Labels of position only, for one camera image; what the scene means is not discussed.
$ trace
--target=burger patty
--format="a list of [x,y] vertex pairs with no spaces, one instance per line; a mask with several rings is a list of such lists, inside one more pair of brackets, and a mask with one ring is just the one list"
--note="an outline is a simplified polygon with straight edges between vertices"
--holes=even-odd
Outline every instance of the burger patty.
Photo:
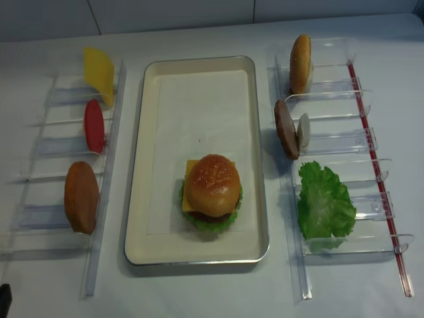
[[277,101],[274,107],[274,116],[276,118],[277,135],[283,146],[287,157],[292,160],[299,158],[300,151],[297,144],[296,128],[286,103],[282,100]]
[[189,212],[189,214],[194,217],[196,220],[206,223],[222,223],[228,220],[232,213],[227,213],[221,215],[220,217],[210,217],[209,215],[203,214],[202,212]]

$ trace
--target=tomato slice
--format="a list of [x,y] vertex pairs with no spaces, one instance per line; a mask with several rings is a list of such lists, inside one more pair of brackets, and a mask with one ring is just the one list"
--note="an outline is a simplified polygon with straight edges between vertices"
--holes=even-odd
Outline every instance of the tomato slice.
[[101,154],[105,144],[105,123],[99,102],[96,99],[89,101],[85,107],[84,131],[88,148]]

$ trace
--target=white tray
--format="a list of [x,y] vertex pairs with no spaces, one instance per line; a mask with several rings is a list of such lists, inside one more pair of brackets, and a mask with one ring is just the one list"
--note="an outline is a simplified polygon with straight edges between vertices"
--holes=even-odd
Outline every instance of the white tray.
[[[251,263],[269,246],[254,63],[247,57],[155,62],[146,69],[125,255],[134,265]],[[222,154],[243,186],[238,219],[201,233],[181,211],[189,159]]]

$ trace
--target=green lettuce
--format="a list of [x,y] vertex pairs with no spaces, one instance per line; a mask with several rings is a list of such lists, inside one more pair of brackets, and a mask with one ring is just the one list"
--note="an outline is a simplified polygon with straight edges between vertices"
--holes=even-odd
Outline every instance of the green lettuce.
[[302,190],[297,212],[303,237],[309,240],[349,235],[355,224],[356,208],[339,176],[328,167],[322,170],[316,161],[302,164],[299,176],[302,178]]

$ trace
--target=white table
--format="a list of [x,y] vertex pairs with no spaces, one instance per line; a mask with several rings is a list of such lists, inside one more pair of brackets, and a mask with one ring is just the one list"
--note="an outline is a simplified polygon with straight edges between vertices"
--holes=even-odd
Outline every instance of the white table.
[[[326,266],[311,269],[313,299],[295,303],[288,266],[280,183],[273,156],[275,143],[267,67],[272,47],[301,32],[311,37],[354,36],[360,39],[355,62],[362,87],[374,91],[369,116],[379,158],[392,158],[386,182],[396,209],[399,233],[413,233],[404,254],[416,296],[407,299],[396,262]],[[117,154],[107,210],[95,296],[79,299],[84,257],[65,260],[19,260],[9,264],[12,285],[9,317],[422,317],[424,300],[424,28],[409,14],[291,21],[263,25],[197,30],[117,34],[63,40],[0,44],[0,141],[13,154],[19,145],[7,143],[17,133],[14,120],[26,116],[23,101],[36,95],[31,81],[46,52],[57,48],[96,46],[120,54],[127,83]],[[158,60],[246,55],[256,66],[260,124],[266,177],[271,245],[268,255],[245,274],[159,276],[151,269],[135,270],[123,257],[127,212],[123,205],[134,115],[140,105],[144,69]],[[2,152],[1,162],[8,162]],[[3,169],[0,181],[7,172]],[[13,192],[2,193],[2,208],[14,207]]]

